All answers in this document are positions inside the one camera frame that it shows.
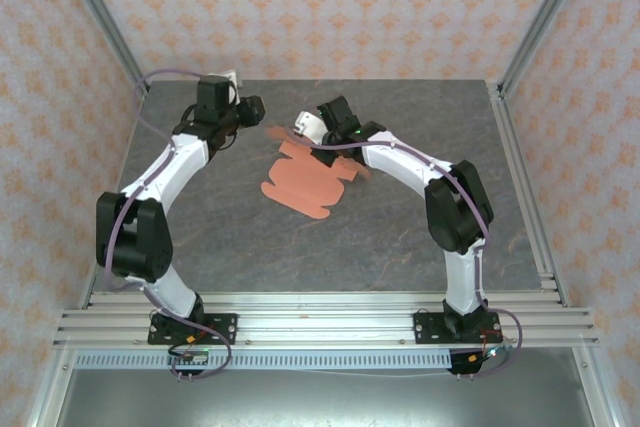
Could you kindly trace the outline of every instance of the gray marble table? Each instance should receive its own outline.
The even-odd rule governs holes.
[[[152,85],[143,115],[170,131],[195,102],[194,82]],[[435,157],[478,168],[495,211],[484,263],[489,290],[540,287],[489,98],[480,81],[245,81],[263,97],[262,125],[196,174],[169,212],[174,265],[199,292],[444,291],[442,251],[427,231],[423,200],[381,172],[346,184],[325,220],[266,198],[261,182],[281,157],[264,128],[292,125],[300,110],[345,95],[361,121],[375,120]],[[164,142],[142,126],[122,184],[135,180]],[[96,290],[104,290],[101,279]]]

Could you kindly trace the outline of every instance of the wall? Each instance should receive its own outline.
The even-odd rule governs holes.
[[[95,201],[131,130],[128,82],[83,0],[0,0],[0,425],[24,425]]]
[[[106,0],[143,70],[498,81],[543,0]]]
[[[560,267],[640,419],[640,0],[566,0],[509,107]]]

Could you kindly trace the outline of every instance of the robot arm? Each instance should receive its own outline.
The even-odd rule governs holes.
[[[187,182],[221,150],[227,137],[235,139],[239,128],[257,125],[264,117],[259,97],[241,99],[237,92],[235,72],[202,77],[197,103],[187,108],[174,128],[173,144],[136,181],[120,193],[105,192],[97,203],[96,258],[104,267],[115,219],[127,199],[142,188],[118,232],[113,274],[139,284],[163,310],[196,323],[201,323],[204,315],[202,301],[171,264],[173,246],[166,214]],[[171,151],[170,163],[151,178]]]
[[[485,239],[468,206],[458,198],[453,186],[433,165],[449,172],[459,181],[488,225],[493,220],[493,211],[475,167],[466,161],[452,164],[411,149],[431,162],[425,165],[406,151],[394,148],[406,144],[380,124],[369,122],[361,125],[344,97],[318,109],[320,118],[308,112],[298,116],[294,127],[296,134],[323,145],[377,141],[391,144],[341,151],[314,150],[313,155],[327,165],[331,165],[338,155],[354,158],[363,165],[395,177],[425,199],[429,232],[444,251],[447,269],[445,314],[453,330],[458,333],[468,331],[471,324],[477,324],[476,318],[484,314],[484,307],[476,295],[475,256],[480,256],[479,261],[482,261],[481,247]],[[478,287],[481,297],[485,299],[481,281]]]

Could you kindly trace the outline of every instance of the gray floor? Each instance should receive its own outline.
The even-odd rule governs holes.
[[[292,125],[343,94],[365,122],[375,120],[435,157],[478,168],[495,211],[484,263],[489,290],[540,286],[489,98],[480,81],[246,81],[241,95],[263,97],[267,116],[242,131],[178,197],[169,213],[174,265],[196,291],[444,291],[442,251],[427,231],[424,202],[381,172],[346,184],[323,221],[267,199],[260,190],[280,157],[264,127]],[[193,82],[156,82],[144,116],[166,131],[195,101]],[[123,185],[164,143],[136,132]],[[96,290],[104,290],[101,279]]]
[[[60,427],[589,427],[571,349],[525,349],[498,375],[76,371]]]

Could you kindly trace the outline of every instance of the patterned wallpaper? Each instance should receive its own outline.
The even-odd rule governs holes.
[[[24,425],[95,201],[131,130],[130,82],[83,0],[0,0],[0,425]]]
[[[566,0],[509,106],[570,297],[640,419],[640,0]]]
[[[106,0],[142,70],[498,81],[543,0]]]

